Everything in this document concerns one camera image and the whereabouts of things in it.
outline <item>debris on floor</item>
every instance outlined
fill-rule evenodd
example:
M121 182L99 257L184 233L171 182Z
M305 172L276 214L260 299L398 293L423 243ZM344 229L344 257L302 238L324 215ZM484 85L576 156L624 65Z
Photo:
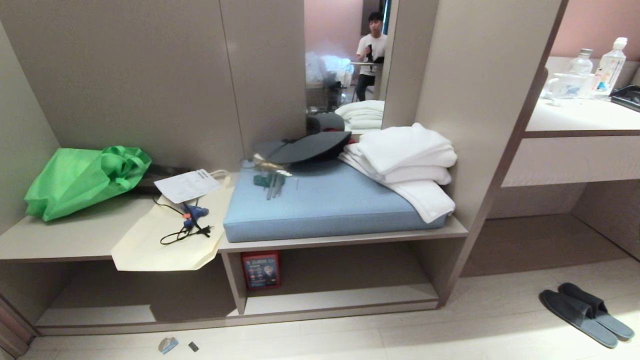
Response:
M193 350L193 352L196 352L196 351L200 350L200 348L198 348L198 346L195 345L195 343L193 343L193 341L189 343L189 347Z
M160 352L164 355L171 351L171 349L175 348L177 345L178 340L176 340L175 338L165 338L160 342L158 350L160 350Z

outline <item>mug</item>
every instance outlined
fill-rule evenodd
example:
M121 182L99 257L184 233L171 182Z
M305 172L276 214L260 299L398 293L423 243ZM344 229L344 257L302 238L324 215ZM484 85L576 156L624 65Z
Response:
M547 99L589 99L594 82L594 74L555 73L554 78L547 81L545 88Z

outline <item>seat cushion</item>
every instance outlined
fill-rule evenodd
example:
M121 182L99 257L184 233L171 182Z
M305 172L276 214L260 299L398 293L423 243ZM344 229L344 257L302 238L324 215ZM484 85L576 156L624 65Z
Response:
M299 180L288 178L267 200L268 190L253 184L259 172L242 169L224 221L229 242L437 229L447 218L425 223L400 195L338 160L289 171Z

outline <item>water bottle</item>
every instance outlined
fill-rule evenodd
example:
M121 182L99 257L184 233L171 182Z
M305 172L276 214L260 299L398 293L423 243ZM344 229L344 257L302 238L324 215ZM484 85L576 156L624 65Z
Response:
M593 63L589 60L592 49L581 49L577 58L569 61L569 74L590 74L593 70Z
M622 49L627 46L627 38L617 38L613 43L613 50L602 56L598 70L596 70L596 97L607 97L616 85L622 66L627 57Z

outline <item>black slipper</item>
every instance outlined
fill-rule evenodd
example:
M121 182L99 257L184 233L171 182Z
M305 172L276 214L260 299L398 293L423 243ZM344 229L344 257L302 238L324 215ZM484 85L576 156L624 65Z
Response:
M582 301L551 290L541 292L540 301L557 317L591 336L602 345L614 348L618 344L618 339L611 331L591 318L593 316L591 307Z
M578 286L570 282L560 285L560 287L558 287L558 291L591 306L593 319L600 325L606 327L609 331L613 332L613 334L620 340L627 341L634 337L635 333L630 327L626 326L624 323L609 314L602 299L583 291Z

